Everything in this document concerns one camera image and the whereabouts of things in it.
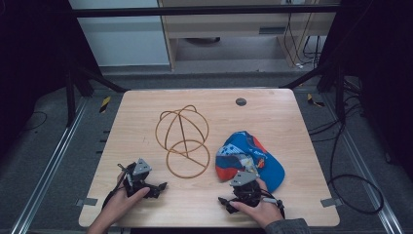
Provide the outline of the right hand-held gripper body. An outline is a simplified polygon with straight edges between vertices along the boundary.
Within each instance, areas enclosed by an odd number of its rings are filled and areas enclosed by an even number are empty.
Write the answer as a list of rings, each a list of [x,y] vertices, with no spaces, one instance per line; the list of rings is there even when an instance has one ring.
[[[241,202],[256,207],[261,199],[261,188],[256,181],[258,175],[249,172],[237,172],[230,181],[235,198],[232,202]]]

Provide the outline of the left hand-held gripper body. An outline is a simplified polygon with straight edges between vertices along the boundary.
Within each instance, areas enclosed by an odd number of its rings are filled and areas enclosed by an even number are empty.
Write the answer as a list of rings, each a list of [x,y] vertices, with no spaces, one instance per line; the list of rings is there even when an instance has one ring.
[[[145,198],[153,197],[153,187],[145,182],[145,179],[149,176],[152,168],[142,158],[139,158],[136,162],[131,163],[127,167],[123,167],[121,164],[119,164],[119,167],[124,173],[123,184],[128,197],[144,187],[149,188],[149,192],[145,195]]]

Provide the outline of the blue and red cap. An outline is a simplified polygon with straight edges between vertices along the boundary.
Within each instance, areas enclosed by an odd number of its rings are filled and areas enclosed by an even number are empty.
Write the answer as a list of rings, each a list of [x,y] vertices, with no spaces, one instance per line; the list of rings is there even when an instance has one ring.
[[[285,176],[282,164],[247,131],[231,134],[217,150],[215,171],[223,181],[234,178],[237,172],[259,175],[270,192],[280,187]]]

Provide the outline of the golden wire hat stand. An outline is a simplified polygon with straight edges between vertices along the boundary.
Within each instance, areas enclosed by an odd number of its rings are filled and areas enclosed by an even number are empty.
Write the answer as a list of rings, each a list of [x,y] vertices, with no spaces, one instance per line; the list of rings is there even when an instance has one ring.
[[[155,127],[156,141],[166,151],[166,166],[179,178],[195,178],[207,170],[208,137],[208,120],[192,104],[163,111]]]

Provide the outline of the person's right hand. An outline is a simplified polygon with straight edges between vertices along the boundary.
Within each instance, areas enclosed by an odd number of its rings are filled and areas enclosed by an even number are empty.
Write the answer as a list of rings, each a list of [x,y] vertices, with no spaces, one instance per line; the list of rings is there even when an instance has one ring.
[[[261,228],[265,228],[275,221],[283,220],[281,211],[276,204],[261,201],[256,207],[250,207],[241,202],[231,202],[230,205],[250,216]]]

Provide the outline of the person's left hand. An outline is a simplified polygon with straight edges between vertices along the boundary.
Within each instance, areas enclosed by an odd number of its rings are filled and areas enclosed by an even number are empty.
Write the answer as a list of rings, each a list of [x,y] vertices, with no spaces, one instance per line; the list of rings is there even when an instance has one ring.
[[[112,225],[120,220],[150,191],[149,187],[143,187],[129,197],[126,189],[122,186],[123,180],[123,174],[119,174],[119,185],[116,186],[114,194],[102,209],[101,214],[108,225]]]

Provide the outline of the grey tape piece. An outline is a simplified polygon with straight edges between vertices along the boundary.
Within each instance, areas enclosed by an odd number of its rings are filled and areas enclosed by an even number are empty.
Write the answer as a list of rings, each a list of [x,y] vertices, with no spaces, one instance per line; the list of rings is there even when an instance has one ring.
[[[320,202],[324,208],[332,207],[332,206],[339,207],[343,205],[343,201],[340,198],[322,199]]]
[[[95,206],[97,203],[96,198],[84,198],[84,199],[77,199],[75,205],[77,207],[84,207],[84,206]]]

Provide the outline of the black metal stand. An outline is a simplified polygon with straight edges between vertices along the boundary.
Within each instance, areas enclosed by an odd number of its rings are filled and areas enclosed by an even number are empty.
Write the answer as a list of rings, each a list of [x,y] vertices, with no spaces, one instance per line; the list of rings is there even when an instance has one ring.
[[[94,93],[94,88],[89,82],[90,79],[116,93],[125,93],[127,91],[126,88],[112,83],[102,75],[93,73],[85,67],[67,65],[65,67],[64,77],[67,104],[67,127],[70,127],[74,123],[76,117],[75,90],[78,90],[82,97],[91,97]]]
[[[316,76],[320,76],[319,82],[317,84],[317,89],[319,92],[325,93],[332,87],[335,87],[335,114],[341,123],[345,123],[346,114],[344,107],[344,70],[342,69],[340,64],[326,62],[305,73],[295,81],[292,81],[286,85],[282,85],[281,89],[295,89],[300,84],[303,84]]]

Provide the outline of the white cabinet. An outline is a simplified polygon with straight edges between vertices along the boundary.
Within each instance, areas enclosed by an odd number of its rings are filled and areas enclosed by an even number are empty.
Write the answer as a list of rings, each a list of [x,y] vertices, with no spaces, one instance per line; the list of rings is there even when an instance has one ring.
[[[158,8],[157,0],[69,0],[74,10]],[[100,67],[169,65],[160,17],[78,18]]]

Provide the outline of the light wooden desk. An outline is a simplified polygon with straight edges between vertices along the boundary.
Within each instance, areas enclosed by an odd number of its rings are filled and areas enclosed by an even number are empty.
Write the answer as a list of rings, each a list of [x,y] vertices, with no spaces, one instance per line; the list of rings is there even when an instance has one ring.
[[[245,5],[327,5],[340,0],[157,0],[163,7]],[[273,35],[282,45],[288,65],[304,62],[305,41],[326,36],[335,19],[333,13],[255,15],[163,16],[169,62],[175,66],[177,45],[184,38],[214,38]]]

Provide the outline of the silver metal floor rail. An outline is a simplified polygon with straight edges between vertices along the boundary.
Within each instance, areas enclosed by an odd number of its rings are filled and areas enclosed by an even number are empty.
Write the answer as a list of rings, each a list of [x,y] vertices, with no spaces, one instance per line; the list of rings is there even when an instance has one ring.
[[[10,234],[26,234],[26,232],[28,231],[49,190],[49,187],[55,177],[62,159],[64,158],[67,148],[78,129],[78,126],[84,116],[88,102],[89,100],[86,97],[80,98],[79,105],[76,107],[75,117],[72,123],[65,128],[54,150],[54,153],[51,156],[51,159],[49,160],[45,170],[40,176],[19,217],[14,223]]]
[[[329,171],[330,171],[329,184],[332,187],[335,187],[335,182],[339,178],[343,178],[343,177],[353,177],[354,179],[360,180],[363,183],[364,191],[369,198],[369,203],[374,208],[374,210],[364,211],[362,209],[354,207],[350,203],[346,203],[340,194],[337,194],[337,196],[342,201],[342,203],[345,206],[347,206],[349,209],[352,209],[359,214],[377,215],[380,218],[382,225],[388,234],[405,234],[401,225],[399,224],[398,219],[396,218],[394,214],[394,211],[392,210],[385,195],[383,194],[378,182],[376,181],[375,177],[373,176],[373,174],[370,172],[370,170],[366,166],[364,160],[361,157],[361,154],[359,153],[357,149],[357,146],[351,134],[346,129],[346,125],[344,124],[344,121],[346,120],[346,116],[343,116],[343,117],[338,116],[338,114],[335,112],[335,104],[331,96],[326,95],[326,94],[322,94],[321,96],[325,102],[326,108],[331,113],[331,116],[333,117],[334,121],[339,124],[338,134],[335,137],[335,144],[337,144],[339,139],[343,140],[344,146],[346,150],[348,151],[350,161],[352,162],[353,167],[355,168],[357,172],[355,175],[352,175],[352,174],[334,175],[333,174],[333,161],[334,161],[335,152],[332,152],[331,158],[330,158],[330,164],[329,164]]]

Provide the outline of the black horizontal frame bar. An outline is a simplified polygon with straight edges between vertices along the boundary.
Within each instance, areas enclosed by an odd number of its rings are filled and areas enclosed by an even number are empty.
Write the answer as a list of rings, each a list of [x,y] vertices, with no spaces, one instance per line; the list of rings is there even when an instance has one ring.
[[[123,9],[81,9],[65,11],[76,18],[108,17],[153,17],[153,16],[203,16],[239,14],[289,14],[289,13],[332,13],[341,9],[340,4],[327,5],[245,5],[245,6],[201,6],[163,8]]]

